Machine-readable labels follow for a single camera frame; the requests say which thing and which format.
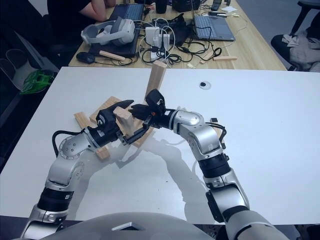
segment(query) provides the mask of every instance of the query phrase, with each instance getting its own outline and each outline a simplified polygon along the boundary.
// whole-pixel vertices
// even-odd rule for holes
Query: wooden desk
[[[213,0],[208,0],[205,4],[211,5]],[[214,47],[224,47],[222,49],[221,56],[237,56],[237,60],[233,61],[208,61],[205,64],[199,63],[200,59],[198,57],[193,57],[190,64],[193,66],[196,65],[197,69],[250,69],[250,70],[286,70],[285,66],[282,64],[280,59],[276,56],[274,51],[270,48],[252,22],[249,20],[247,15],[244,11],[240,8],[236,0],[232,1],[232,7],[236,8],[237,11],[235,13],[239,14],[241,17],[233,17],[229,16],[226,21],[233,32],[236,35],[236,41],[231,44],[229,41],[212,41]],[[226,4],[223,2],[220,8],[226,7]],[[198,14],[207,12],[206,10],[196,11]],[[106,10],[106,14],[109,17],[113,12],[113,8],[109,8]],[[166,18],[166,19],[173,19],[178,16],[180,13],[173,10],[170,6],[167,6],[167,10],[165,14],[156,14],[156,10],[151,10],[149,14],[146,16],[145,20],[150,22],[150,18],[154,19],[157,17]],[[190,20],[192,19],[192,13],[185,12],[184,19]],[[76,52],[88,52],[89,46],[85,43],[82,43],[78,51]],[[192,46],[190,48],[191,51],[200,50],[198,46]],[[190,59],[190,55],[186,53],[182,53],[175,49],[173,53],[179,54],[182,59],[187,60]],[[88,64],[81,63],[76,59],[76,54],[73,56],[71,62],[69,63],[70,67],[86,67],[89,66]],[[99,62],[110,63],[110,60],[98,58]],[[188,63],[178,63],[174,64],[172,68],[181,68],[186,69],[189,68],[187,66]],[[99,63],[93,63],[90,67],[112,67],[108,65],[102,65]],[[139,59],[136,63],[131,64],[128,66],[129,68],[150,68],[151,66],[142,62]]]

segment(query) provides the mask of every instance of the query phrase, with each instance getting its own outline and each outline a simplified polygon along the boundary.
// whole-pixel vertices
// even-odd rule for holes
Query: white vr headset
[[[81,37],[88,45],[106,45],[112,42],[116,46],[121,46],[134,40],[135,29],[135,24],[131,19],[118,17],[115,21],[87,26],[81,32]]]

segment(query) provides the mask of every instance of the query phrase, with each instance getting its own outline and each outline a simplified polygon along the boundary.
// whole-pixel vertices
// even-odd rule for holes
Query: gray floor
[[[237,2],[269,45],[275,35],[291,32],[301,11],[298,0],[237,0]],[[312,9],[299,30],[307,29],[318,12],[319,10]],[[279,58],[286,67],[290,66],[283,58],[280,56]]]

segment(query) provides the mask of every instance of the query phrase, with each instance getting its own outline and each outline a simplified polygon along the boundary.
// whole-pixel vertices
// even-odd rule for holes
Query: smartphone
[[[219,17],[219,18],[226,18],[228,16],[224,12],[217,12],[217,11],[210,11],[208,15],[211,17]]]

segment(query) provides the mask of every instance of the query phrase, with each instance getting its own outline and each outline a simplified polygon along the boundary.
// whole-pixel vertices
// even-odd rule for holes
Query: green object
[[[25,95],[41,92],[48,85],[51,85],[50,80],[53,78],[51,75],[46,75],[42,70],[33,71],[24,80],[20,94]]]

